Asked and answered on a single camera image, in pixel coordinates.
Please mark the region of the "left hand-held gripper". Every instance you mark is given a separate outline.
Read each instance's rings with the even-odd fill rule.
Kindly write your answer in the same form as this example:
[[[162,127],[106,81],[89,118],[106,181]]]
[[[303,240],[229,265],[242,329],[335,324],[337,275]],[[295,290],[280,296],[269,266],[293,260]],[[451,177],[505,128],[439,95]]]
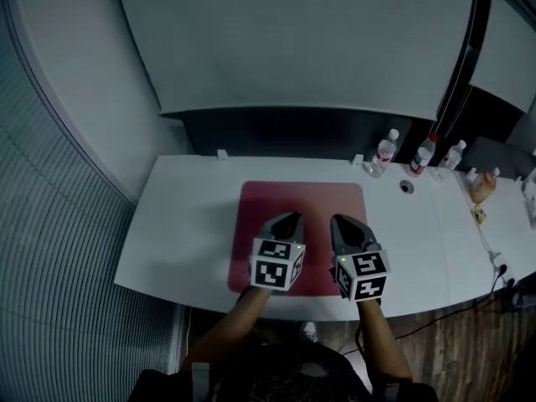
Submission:
[[[298,212],[265,222],[254,238],[250,255],[250,284],[287,292],[301,274],[306,254],[305,220]]]

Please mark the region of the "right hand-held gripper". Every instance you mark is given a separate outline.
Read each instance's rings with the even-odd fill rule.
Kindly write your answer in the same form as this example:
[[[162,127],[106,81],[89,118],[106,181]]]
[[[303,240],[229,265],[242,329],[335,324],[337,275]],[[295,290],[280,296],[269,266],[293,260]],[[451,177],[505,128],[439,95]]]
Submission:
[[[330,221],[334,283],[343,299],[363,302],[379,299],[391,272],[386,250],[376,242],[373,231],[363,222],[345,214]],[[363,252],[345,254],[345,244],[365,246]]]

